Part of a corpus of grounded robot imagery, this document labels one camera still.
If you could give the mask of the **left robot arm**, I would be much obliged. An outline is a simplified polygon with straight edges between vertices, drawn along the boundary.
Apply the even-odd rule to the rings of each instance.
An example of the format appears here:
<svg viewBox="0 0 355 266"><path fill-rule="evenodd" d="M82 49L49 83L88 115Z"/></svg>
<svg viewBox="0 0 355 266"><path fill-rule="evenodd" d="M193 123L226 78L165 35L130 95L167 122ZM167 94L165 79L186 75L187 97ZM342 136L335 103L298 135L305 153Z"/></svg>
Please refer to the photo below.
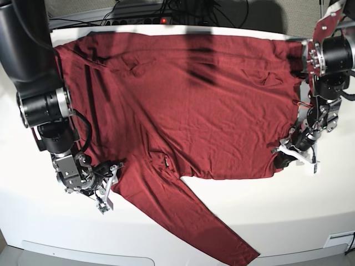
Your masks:
<svg viewBox="0 0 355 266"><path fill-rule="evenodd" d="M337 127L342 99L354 101L354 95L345 91L354 76L354 1L330 1L316 23L313 38L307 42L307 75L311 107L306 118L273 149L276 169L299 161L316 173L318 139Z"/></svg>

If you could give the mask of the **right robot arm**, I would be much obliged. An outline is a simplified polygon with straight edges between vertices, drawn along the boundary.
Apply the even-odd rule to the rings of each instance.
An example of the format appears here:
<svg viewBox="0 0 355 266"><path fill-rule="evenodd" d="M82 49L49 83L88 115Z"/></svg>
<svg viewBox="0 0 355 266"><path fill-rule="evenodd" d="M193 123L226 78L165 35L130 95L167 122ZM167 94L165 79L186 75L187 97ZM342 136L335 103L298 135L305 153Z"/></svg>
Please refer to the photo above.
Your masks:
<svg viewBox="0 0 355 266"><path fill-rule="evenodd" d="M50 153L58 182L94 200L101 213L112 210L109 193L123 163L93 166L86 154L92 125L72 107L43 1L1 2L1 64L16 87L23 124L38 149Z"/></svg>

